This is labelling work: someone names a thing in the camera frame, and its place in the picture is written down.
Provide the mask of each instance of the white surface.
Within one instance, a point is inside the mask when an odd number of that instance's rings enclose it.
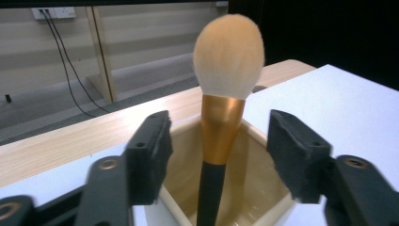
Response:
[[[297,116],[333,146],[334,157],[374,163],[399,189],[399,92],[332,66],[247,98],[244,118],[267,134],[270,110]],[[324,203],[297,204],[285,225],[326,225]]]
[[[28,195],[34,198],[35,206],[43,205],[56,197],[82,186],[86,181],[88,170],[93,162],[110,155],[121,155],[124,145],[121,144],[106,149],[12,185],[4,186],[0,188],[0,200],[10,196]],[[135,225],[147,226],[144,207],[134,206],[133,211]]]
[[[244,118],[267,133],[270,109],[300,118],[333,145],[334,157],[353,154],[373,162],[392,187],[399,189],[399,170],[395,164],[399,159],[398,91],[325,66],[250,95]],[[91,163],[105,156],[120,155],[123,146],[3,187],[0,199],[27,194],[35,197],[36,205],[48,202],[81,186]],[[297,204],[284,225],[326,225],[323,208],[323,204]],[[159,218],[159,215],[147,218]],[[138,226],[147,225],[142,206],[135,208],[135,220],[140,220]]]

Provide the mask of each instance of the gold ferrule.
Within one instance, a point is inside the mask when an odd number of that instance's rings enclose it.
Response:
[[[201,130],[203,161],[224,165],[243,117],[245,100],[203,95]]]

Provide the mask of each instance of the wood grain surface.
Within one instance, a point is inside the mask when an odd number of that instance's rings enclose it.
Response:
[[[258,86],[271,87],[312,66],[286,60],[263,68]],[[200,88],[188,89],[92,120],[0,147],[0,187],[126,142],[151,113],[168,110],[173,123],[200,113]]]

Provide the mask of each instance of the brush bristles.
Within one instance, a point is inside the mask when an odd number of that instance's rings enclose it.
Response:
[[[199,34],[193,61],[203,94],[245,100],[264,64],[258,26],[238,14],[210,22]]]

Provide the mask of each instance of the black cable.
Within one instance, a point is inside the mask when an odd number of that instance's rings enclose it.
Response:
[[[44,11],[41,10],[40,12],[43,13],[44,18],[46,19],[46,22],[47,22],[47,24],[48,24],[49,27],[50,27],[51,33],[53,34],[53,37],[54,37],[54,39],[56,40],[56,46],[58,47],[59,56],[61,57],[62,64],[63,64],[64,70],[65,70],[65,74],[67,75],[68,87],[69,87],[69,89],[70,89],[70,94],[71,94],[71,97],[73,98],[73,101],[75,102],[76,106],[80,109],[80,111],[82,111],[85,115],[87,115],[87,116],[89,116],[89,117],[91,117],[91,118],[95,118],[95,116],[92,116],[92,115],[88,114],[86,111],[84,111],[84,110],[80,107],[80,105],[76,102],[76,99],[75,99],[74,96],[73,96],[73,92],[72,92],[72,88],[71,88],[71,83],[70,83],[70,77],[68,76],[67,66],[65,65],[65,60],[64,60],[64,57],[62,56],[62,52],[61,52],[61,48],[59,47],[58,40],[56,39],[56,34],[54,33],[53,28],[51,27],[50,22],[49,22],[49,20],[48,20],[48,18],[47,18],[47,16],[46,16],[46,14],[44,13]]]
[[[100,107],[99,105],[97,105],[97,104],[94,102],[94,100],[91,98],[91,96],[88,94],[88,91],[87,91],[87,90],[85,89],[85,87],[83,86],[82,81],[80,80],[79,75],[78,75],[77,72],[76,72],[76,69],[73,67],[73,65],[72,65],[72,63],[71,63],[70,57],[68,56],[67,50],[66,50],[65,45],[64,45],[64,41],[61,39],[61,36],[60,36],[59,33],[58,33],[58,29],[56,29],[56,25],[55,25],[55,23],[54,23],[54,21],[53,21],[53,18],[52,18],[51,15],[50,15],[50,12],[48,11],[48,9],[46,9],[46,12],[47,12],[47,14],[49,15],[50,22],[51,22],[51,24],[53,25],[54,30],[56,31],[56,34],[58,35],[59,40],[61,41],[61,45],[62,45],[62,48],[64,49],[65,57],[67,57],[67,60],[68,60],[68,62],[70,63],[70,65],[71,65],[71,67],[72,67],[72,69],[73,69],[73,72],[74,72],[74,74],[76,75],[77,80],[79,81],[80,86],[83,88],[83,90],[85,91],[86,95],[88,96],[88,98],[90,99],[90,101],[91,101],[92,103],[94,103],[97,107],[99,107],[99,108],[100,108],[101,110],[103,110],[104,112],[106,112],[106,113],[111,113],[111,112],[109,112],[109,111],[103,109],[103,108]]]

